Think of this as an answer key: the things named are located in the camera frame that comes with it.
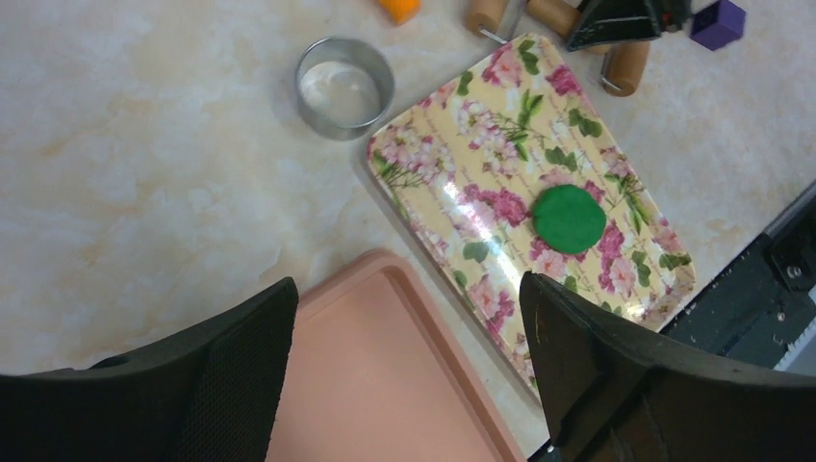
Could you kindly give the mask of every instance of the marble table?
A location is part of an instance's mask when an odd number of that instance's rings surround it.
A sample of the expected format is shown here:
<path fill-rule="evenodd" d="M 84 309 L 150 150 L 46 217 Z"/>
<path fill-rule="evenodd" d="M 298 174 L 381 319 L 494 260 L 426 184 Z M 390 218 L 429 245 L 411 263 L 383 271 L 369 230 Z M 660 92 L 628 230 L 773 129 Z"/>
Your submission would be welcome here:
<path fill-rule="evenodd" d="M 420 272 L 524 452 L 538 448 L 539 403 L 374 188 L 366 140 L 324 140 L 294 109 L 295 62 L 326 35 L 388 57 L 392 116 L 493 49 L 464 29 L 464 0 L 425 3 L 394 28 L 373 0 L 2 2 L 0 372 L 84 368 L 385 247 Z M 802 27 L 816 9 L 740 5 L 742 41 L 663 38 L 626 99 L 598 86 L 600 58 L 566 56 L 699 287 L 816 177 L 816 29 Z M 519 31 L 552 37 L 528 18 Z"/>

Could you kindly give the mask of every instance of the marble surface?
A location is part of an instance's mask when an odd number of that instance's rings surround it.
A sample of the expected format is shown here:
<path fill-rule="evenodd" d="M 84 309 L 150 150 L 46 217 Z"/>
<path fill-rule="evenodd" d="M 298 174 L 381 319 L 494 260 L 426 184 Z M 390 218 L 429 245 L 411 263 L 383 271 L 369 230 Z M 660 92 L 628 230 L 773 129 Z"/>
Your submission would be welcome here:
<path fill-rule="evenodd" d="M 425 3 L 399 28 L 373 0 L 0 3 L 0 372 L 84 368 L 385 247 L 421 273 L 535 450 L 540 406 L 382 200 L 366 140 L 324 140 L 294 108 L 297 58 L 326 35 L 387 56 L 392 116 L 493 49 L 462 26 L 465 1 Z M 598 57 L 566 56 L 699 287 L 816 177 L 816 29 L 802 27 L 816 9 L 739 4 L 742 41 L 661 39 L 627 99 L 599 88 Z M 528 18 L 519 31 L 552 37 Z"/>

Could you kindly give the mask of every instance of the rolling pin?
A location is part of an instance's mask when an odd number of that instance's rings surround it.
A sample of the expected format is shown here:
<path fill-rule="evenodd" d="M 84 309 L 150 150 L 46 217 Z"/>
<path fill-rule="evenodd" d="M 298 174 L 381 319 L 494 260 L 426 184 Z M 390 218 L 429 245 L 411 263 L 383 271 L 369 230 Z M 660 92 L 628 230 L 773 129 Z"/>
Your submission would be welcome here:
<path fill-rule="evenodd" d="M 600 81 L 603 89 L 613 96 L 629 96 L 634 93 L 649 57 L 650 43 L 630 41 L 615 46 L 604 58 Z"/>
<path fill-rule="evenodd" d="M 480 35 L 479 28 L 495 34 L 508 0 L 471 0 L 471 6 L 465 14 L 465 27 L 476 35 Z"/>
<path fill-rule="evenodd" d="M 578 10 L 567 5 L 563 0 L 529 0 L 524 10 L 563 39 L 566 39 L 573 31 L 581 17 Z M 596 45 L 587 48 L 586 51 L 605 55 L 609 48 L 609 45 Z"/>

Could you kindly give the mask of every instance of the green dough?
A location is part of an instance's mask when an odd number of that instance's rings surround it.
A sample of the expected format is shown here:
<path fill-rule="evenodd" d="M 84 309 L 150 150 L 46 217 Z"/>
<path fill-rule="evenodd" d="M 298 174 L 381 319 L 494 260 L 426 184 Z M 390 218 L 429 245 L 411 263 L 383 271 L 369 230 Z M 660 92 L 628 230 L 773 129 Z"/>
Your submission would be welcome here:
<path fill-rule="evenodd" d="M 533 206 L 533 228 L 553 250 L 576 254 L 600 241 L 606 214 L 586 191 L 573 185 L 544 191 Z"/>

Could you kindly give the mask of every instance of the floral pattern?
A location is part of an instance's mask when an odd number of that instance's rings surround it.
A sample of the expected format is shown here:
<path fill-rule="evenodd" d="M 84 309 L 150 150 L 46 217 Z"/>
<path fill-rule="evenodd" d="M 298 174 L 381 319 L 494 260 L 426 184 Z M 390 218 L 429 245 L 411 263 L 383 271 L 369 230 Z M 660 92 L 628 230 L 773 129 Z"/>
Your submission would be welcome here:
<path fill-rule="evenodd" d="M 518 309 L 527 270 L 652 330 L 694 270 L 575 76 L 527 35 L 441 86 L 371 139 L 371 171 L 519 375 L 535 374 Z M 607 214 L 600 241 L 565 255 L 535 236 L 541 194 L 576 185 Z"/>

